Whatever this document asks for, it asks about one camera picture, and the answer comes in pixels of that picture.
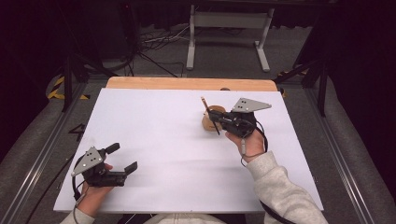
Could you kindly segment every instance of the white metal stand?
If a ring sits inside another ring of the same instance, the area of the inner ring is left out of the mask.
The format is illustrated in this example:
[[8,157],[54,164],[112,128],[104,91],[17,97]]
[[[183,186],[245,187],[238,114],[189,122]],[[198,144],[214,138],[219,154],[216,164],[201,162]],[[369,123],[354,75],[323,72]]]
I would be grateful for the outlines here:
[[269,72],[270,67],[264,54],[263,46],[273,18],[274,9],[271,8],[267,13],[224,13],[224,12],[197,12],[195,6],[191,6],[190,15],[190,44],[187,55],[188,70],[194,67],[195,54],[195,27],[229,27],[229,28],[248,28],[262,29],[262,39],[255,41],[257,53],[262,71]]

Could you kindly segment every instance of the person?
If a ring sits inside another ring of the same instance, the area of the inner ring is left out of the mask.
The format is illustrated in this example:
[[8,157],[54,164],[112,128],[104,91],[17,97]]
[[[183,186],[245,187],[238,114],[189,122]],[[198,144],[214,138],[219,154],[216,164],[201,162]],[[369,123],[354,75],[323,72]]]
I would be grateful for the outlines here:
[[[232,133],[225,134],[236,144],[242,155],[241,138]],[[265,152],[263,137],[255,130],[245,141],[246,154],[242,155],[247,162],[246,167],[251,172],[254,179],[254,190],[260,201],[276,211],[281,217],[293,223],[327,223],[325,217],[318,209],[309,193],[293,184],[288,179],[285,167],[276,163],[272,151]],[[83,185],[82,192],[85,192],[82,200],[75,211],[71,212],[62,224],[78,223],[91,224],[94,221],[97,210],[106,195],[113,190],[111,187],[89,188]],[[221,220],[204,214],[159,214],[147,222],[154,223],[224,223]],[[265,215],[264,223],[279,223],[269,215]]]

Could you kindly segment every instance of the wrist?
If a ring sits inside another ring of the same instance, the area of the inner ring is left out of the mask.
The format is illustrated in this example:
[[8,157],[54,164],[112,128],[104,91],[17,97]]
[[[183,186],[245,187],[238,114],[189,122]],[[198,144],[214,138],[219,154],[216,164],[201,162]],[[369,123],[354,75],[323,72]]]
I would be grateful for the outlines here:
[[95,217],[104,199],[105,195],[88,193],[78,204],[77,208],[84,214]]
[[251,154],[249,153],[249,154],[242,155],[242,157],[245,162],[249,163],[251,161],[254,161],[256,158],[258,158],[260,155],[262,155],[264,153],[265,153],[265,151],[259,151],[256,153],[251,153]]

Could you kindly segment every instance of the dark curtain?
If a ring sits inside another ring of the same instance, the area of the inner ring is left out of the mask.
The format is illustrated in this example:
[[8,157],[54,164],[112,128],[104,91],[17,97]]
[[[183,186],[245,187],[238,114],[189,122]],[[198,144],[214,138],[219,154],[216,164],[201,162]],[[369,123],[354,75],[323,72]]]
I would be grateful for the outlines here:
[[396,10],[386,1],[344,1],[321,20],[300,61],[327,57],[337,96],[396,198]]
[[156,29],[169,30],[171,26],[190,21],[190,6],[168,4],[142,4],[136,7],[142,27],[154,25]]
[[0,27],[1,161],[48,103],[46,88],[62,62],[51,20],[38,2],[2,1]]
[[315,24],[320,10],[310,8],[277,8],[271,21],[272,27],[286,26],[288,28],[310,27]]

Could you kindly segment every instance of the metal stand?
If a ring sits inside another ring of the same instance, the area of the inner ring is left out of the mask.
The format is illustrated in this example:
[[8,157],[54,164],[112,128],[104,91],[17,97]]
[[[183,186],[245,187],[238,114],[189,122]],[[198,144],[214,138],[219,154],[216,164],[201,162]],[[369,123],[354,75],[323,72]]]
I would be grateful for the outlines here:
[[231,28],[250,28],[262,29],[262,39],[255,41],[255,47],[259,55],[262,71],[269,72],[267,58],[265,57],[263,45],[270,28],[274,9],[270,8],[268,13],[222,13],[222,12],[196,12],[195,6],[191,6],[190,15],[190,44],[187,54],[188,70],[194,67],[195,55],[195,27],[231,27]]
[[300,65],[288,73],[282,73],[281,77],[274,79],[275,84],[279,84],[291,77],[294,77],[305,70],[308,70],[305,77],[301,81],[303,88],[312,88],[315,82],[320,77],[319,82],[319,93],[318,93],[318,110],[322,117],[326,117],[324,113],[324,103],[326,97],[326,85],[327,85],[327,67],[325,60],[316,60],[307,64]]
[[93,61],[82,57],[78,54],[69,55],[64,62],[64,108],[63,112],[67,110],[67,108],[73,102],[73,80],[72,76],[74,75],[77,82],[86,83],[90,78],[90,75],[87,72],[87,69],[84,65],[87,64],[95,70],[105,74],[108,77],[117,77],[118,75],[110,72],[105,69],[102,65],[98,65]]

